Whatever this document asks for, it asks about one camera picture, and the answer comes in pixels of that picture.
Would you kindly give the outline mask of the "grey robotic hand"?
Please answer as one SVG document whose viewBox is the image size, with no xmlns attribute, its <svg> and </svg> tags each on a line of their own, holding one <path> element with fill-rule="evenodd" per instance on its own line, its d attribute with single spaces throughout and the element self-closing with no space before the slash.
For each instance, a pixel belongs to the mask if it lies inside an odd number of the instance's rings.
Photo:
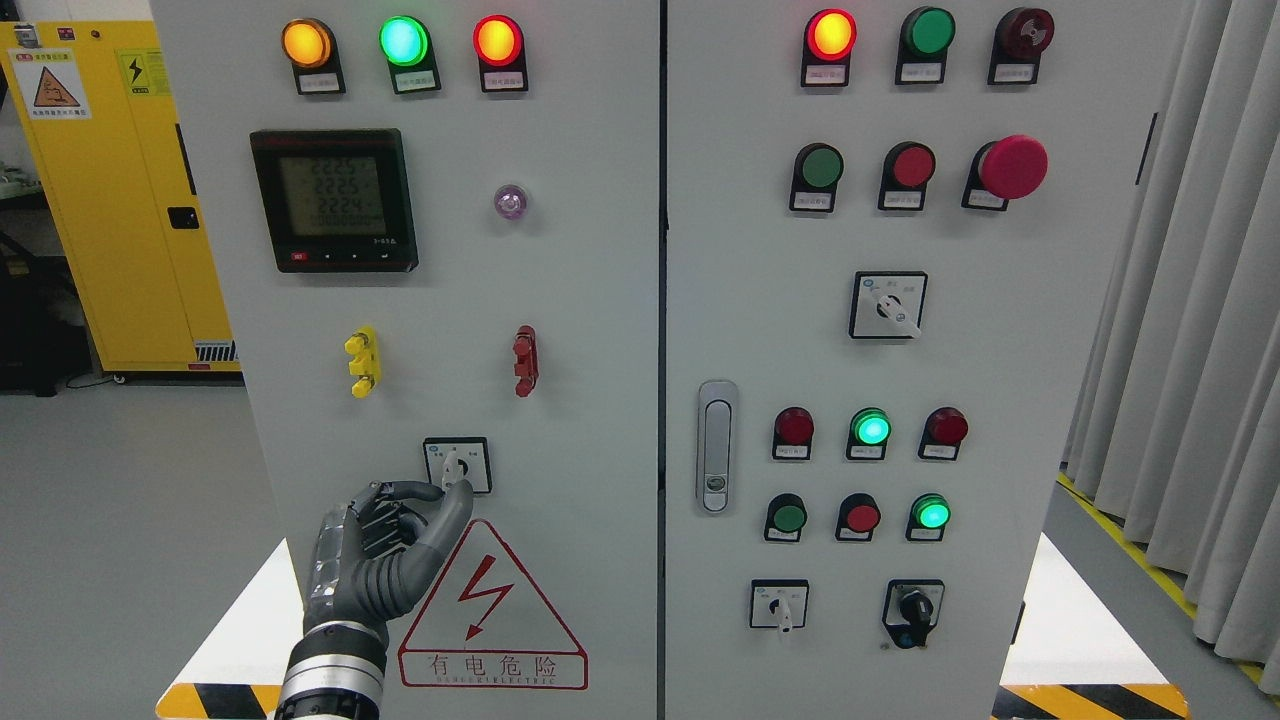
<svg viewBox="0 0 1280 720">
<path fill-rule="evenodd" d="M 371 483 L 323 519 L 303 589 L 303 630 L 332 623 L 387 641 L 387 624 L 415 609 L 474 515 L 474 487 Z"/>
</svg>

